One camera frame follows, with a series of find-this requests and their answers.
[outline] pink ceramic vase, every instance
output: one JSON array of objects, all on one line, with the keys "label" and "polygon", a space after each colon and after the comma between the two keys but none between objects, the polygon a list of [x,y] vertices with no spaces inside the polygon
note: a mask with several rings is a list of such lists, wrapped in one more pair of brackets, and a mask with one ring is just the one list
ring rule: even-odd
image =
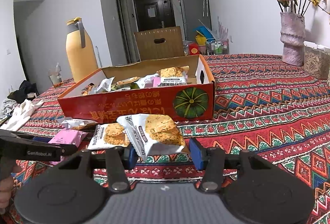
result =
[{"label": "pink ceramic vase", "polygon": [[295,13],[281,13],[281,42],[284,43],[282,61],[302,66],[304,63],[305,18]]}]

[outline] tablecloth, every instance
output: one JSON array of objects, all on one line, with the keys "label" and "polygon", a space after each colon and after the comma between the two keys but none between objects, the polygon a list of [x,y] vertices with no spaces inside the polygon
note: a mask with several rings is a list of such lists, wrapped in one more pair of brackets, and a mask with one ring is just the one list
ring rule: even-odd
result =
[{"label": "tablecloth", "polygon": [[[303,68],[286,65],[278,55],[205,58],[217,83],[214,119],[180,122],[184,137],[196,137],[205,147],[220,147],[232,154],[241,149],[257,151],[315,189],[316,205],[308,224],[330,223],[330,87]],[[40,95],[36,101],[43,99],[44,105],[20,131],[54,136],[62,128],[56,119],[64,117],[57,96],[72,85],[66,81]],[[41,162],[18,163],[24,169],[15,177],[13,194],[48,168]],[[224,175],[224,186],[236,179],[235,171]],[[200,179],[203,173],[196,171],[187,155],[174,154],[149,157],[127,171],[127,176],[130,182],[188,182]],[[107,186],[105,170],[96,170],[94,177]],[[4,219],[21,223],[12,204]]]}]

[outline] gray cloth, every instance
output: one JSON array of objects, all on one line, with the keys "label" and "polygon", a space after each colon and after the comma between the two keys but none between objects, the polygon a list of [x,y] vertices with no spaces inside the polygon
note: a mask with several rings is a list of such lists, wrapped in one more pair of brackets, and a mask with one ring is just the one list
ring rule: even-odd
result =
[{"label": "gray cloth", "polygon": [[15,100],[12,99],[4,99],[2,101],[2,105],[0,108],[0,119],[3,119],[7,116],[9,116],[9,114],[13,111],[15,105],[17,104],[17,102]]}]

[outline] white cloth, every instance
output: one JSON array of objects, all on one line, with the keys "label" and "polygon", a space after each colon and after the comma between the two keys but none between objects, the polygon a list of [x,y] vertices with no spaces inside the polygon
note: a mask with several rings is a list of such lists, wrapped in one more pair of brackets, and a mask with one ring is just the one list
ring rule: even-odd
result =
[{"label": "white cloth", "polygon": [[34,111],[43,105],[44,101],[41,100],[37,104],[32,104],[31,101],[25,100],[20,106],[14,108],[12,117],[8,123],[0,127],[0,129],[9,131],[18,131],[26,122],[31,118]]},{"label": "white cloth", "polygon": [[17,102],[15,100],[8,98],[4,99],[0,108],[0,119],[7,117],[16,104]]}]

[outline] finger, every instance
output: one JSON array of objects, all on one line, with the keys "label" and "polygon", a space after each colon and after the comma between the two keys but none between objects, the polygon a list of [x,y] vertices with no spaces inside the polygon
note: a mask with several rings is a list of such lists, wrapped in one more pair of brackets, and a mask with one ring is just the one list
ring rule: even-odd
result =
[{"label": "finger", "polygon": [[6,203],[10,200],[10,197],[12,196],[11,191],[1,191],[0,192],[0,203]]},{"label": "finger", "polygon": [[6,208],[9,205],[9,200],[5,203],[0,203],[0,208]]},{"label": "finger", "polygon": [[14,166],[13,168],[13,173],[19,173],[22,172],[23,168],[20,167],[19,165]]},{"label": "finger", "polygon": [[9,176],[0,181],[0,191],[11,191],[14,187],[14,179]]}]

